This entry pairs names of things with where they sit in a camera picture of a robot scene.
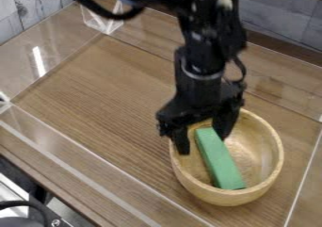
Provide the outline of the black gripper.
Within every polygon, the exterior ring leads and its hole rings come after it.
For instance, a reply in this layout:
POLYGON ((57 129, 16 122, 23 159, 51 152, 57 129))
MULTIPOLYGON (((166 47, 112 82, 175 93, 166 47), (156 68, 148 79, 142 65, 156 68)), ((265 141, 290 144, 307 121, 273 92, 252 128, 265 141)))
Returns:
POLYGON ((176 92, 170 102, 156 113, 162 136, 172 139, 180 155, 190 155, 187 126, 212 120, 212 128, 224 140, 239 118, 244 105, 247 69, 238 57, 234 63, 242 72, 238 80, 224 77, 224 69, 212 75, 196 75, 188 70, 190 62, 180 47, 175 51, 175 86, 176 92))

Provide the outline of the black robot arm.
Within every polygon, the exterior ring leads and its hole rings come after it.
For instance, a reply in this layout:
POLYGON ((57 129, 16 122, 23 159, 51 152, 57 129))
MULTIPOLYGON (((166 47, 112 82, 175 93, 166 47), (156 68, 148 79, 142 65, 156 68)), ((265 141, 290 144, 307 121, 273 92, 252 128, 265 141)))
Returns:
POLYGON ((190 154, 188 126, 207 119, 219 138, 227 138, 244 104, 246 79, 226 78, 226 64, 244 72, 238 58, 247 48, 239 17, 239 0, 119 0, 131 7, 115 13, 95 0, 76 0, 100 17, 130 20, 151 5, 168 8, 178 17, 183 45, 175 51, 174 98, 156 113, 160 134, 180 154, 190 154))

